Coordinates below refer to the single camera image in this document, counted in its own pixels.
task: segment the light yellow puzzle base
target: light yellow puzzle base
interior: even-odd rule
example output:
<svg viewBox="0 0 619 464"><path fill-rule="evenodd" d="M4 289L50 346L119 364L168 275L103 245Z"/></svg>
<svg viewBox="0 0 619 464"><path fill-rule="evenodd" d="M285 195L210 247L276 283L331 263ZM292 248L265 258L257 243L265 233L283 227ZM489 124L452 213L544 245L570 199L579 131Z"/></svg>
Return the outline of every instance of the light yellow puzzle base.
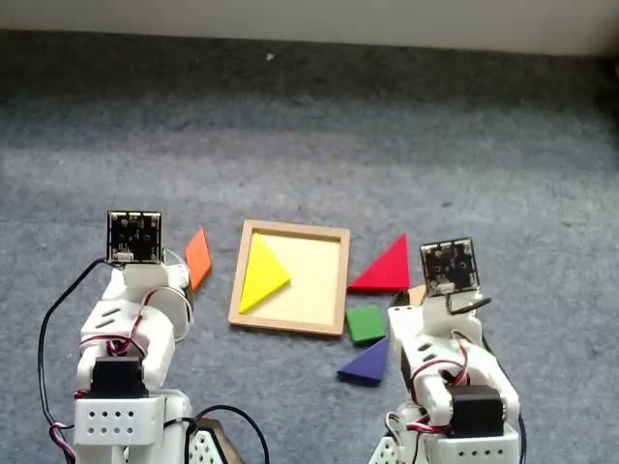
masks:
<svg viewBox="0 0 619 464"><path fill-rule="evenodd" d="M338 287L339 242L260 234L291 276L290 283L251 309L281 321L333 324Z"/></svg>

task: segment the white bracket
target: white bracket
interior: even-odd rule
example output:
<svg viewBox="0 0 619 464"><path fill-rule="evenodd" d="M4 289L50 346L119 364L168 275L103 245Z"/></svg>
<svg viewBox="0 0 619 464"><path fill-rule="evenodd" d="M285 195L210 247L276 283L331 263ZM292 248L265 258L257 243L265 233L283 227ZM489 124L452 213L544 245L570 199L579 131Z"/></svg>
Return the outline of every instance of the white bracket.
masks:
<svg viewBox="0 0 619 464"><path fill-rule="evenodd" d="M75 402L76 445L147 446L162 437L163 397Z"/></svg>

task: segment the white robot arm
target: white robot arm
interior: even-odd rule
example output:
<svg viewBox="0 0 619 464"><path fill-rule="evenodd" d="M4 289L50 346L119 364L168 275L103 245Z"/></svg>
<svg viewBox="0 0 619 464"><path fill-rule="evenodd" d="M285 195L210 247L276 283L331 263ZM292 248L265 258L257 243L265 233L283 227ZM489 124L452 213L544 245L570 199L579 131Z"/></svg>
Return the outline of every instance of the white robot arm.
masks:
<svg viewBox="0 0 619 464"><path fill-rule="evenodd" d="M194 416L183 393L162 390L175 343L193 319L189 269L180 259L181 264L165 264L160 212L108 212L107 225L106 258L82 273L42 324L39 380L49 435L68 464L225 462L215 429L200 418L207 411L237 408L217 405ZM45 331L59 304L104 262L115 269L81 329L74 425L66 426L55 420L47 404ZM62 433L71 427L73 448ZM263 446L268 462L266 443Z"/></svg>
<svg viewBox="0 0 619 464"><path fill-rule="evenodd" d="M370 464L517 464L516 391L485 347L470 239L422 246L427 295L389 308L392 345L410 400L385 419Z"/></svg>

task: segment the puzzle piece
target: puzzle piece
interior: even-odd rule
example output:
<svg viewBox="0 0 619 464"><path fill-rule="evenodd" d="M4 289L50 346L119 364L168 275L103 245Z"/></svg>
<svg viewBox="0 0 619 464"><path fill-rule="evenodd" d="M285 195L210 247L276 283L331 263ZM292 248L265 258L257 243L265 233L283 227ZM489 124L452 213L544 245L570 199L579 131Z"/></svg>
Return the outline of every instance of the puzzle piece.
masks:
<svg viewBox="0 0 619 464"><path fill-rule="evenodd" d="M357 279L348 285L354 292L397 292L409 287L406 234L397 239Z"/></svg>
<svg viewBox="0 0 619 464"><path fill-rule="evenodd" d="M239 312L245 313L290 281L290 274L259 234L251 238Z"/></svg>
<svg viewBox="0 0 619 464"><path fill-rule="evenodd" d="M338 371L340 380L378 385L387 370L387 355L389 353L389 338L377 341L352 362Z"/></svg>
<svg viewBox="0 0 619 464"><path fill-rule="evenodd" d="M346 322L353 343L366 343L385 336L385 321L376 304L346 310Z"/></svg>
<svg viewBox="0 0 619 464"><path fill-rule="evenodd" d="M195 292L211 272L211 253L209 252L206 232L202 227L195 233L185 248L185 256L190 268L190 284Z"/></svg>

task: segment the gray carpet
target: gray carpet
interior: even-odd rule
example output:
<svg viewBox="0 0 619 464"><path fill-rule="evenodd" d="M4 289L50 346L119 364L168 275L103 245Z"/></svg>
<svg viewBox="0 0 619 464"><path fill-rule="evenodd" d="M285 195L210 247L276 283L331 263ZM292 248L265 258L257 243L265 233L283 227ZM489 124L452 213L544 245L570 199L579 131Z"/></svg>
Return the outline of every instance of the gray carpet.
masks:
<svg viewBox="0 0 619 464"><path fill-rule="evenodd" d="M167 384L196 409L246 409L272 462L367 462L405 390L394 360L377 389L336 380L356 353L347 336L228 327L245 218L349 228L351 277L406 232L416 283L420 243L471 235L529 462L614 462L618 104L611 72L588 60L0 33L0 462L62 462L40 411L36 337L44 309L103 254L105 211L124 207L162 209L176 250L208 229L213 273ZM63 421L78 330L107 274L50 325ZM261 462L252 432L218 418Z"/></svg>

